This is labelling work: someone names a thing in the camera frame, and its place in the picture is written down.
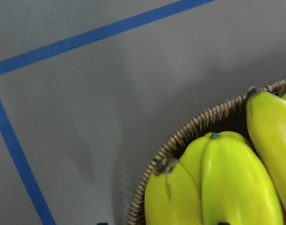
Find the woven wicker basket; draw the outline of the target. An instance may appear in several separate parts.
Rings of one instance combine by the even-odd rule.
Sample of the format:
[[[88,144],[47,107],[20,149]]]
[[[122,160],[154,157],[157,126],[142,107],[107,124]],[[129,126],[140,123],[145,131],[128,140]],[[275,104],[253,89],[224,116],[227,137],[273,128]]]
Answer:
[[[286,79],[283,79],[271,85],[265,86],[264,88],[261,89],[280,97],[279,92],[283,90],[285,87],[286,87]],[[248,93],[241,96],[237,96],[235,98],[232,98],[230,100],[227,100],[223,103],[220,103],[212,108],[205,110],[201,114],[192,118],[192,120],[190,120],[188,123],[180,127],[168,139],[168,141],[159,149],[158,153],[154,156],[153,160],[149,163],[149,165],[147,166],[147,168],[143,173],[143,176],[137,186],[132,203],[130,205],[127,217],[127,224],[146,225],[145,210],[144,210],[145,190],[149,176],[152,173],[154,167],[163,159],[168,157],[175,158],[180,163],[179,161],[180,157],[183,155],[187,146],[192,141],[200,137],[203,137],[208,133],[212,132],[220,133],[224,131],[233,131],[239,133],[250,143],[254,153],[260,159],[247,130],[247,122],[246,122],[247,94]],[[281,200],[280,203],[284,217],[283,225],[286,225],[286,210]]]

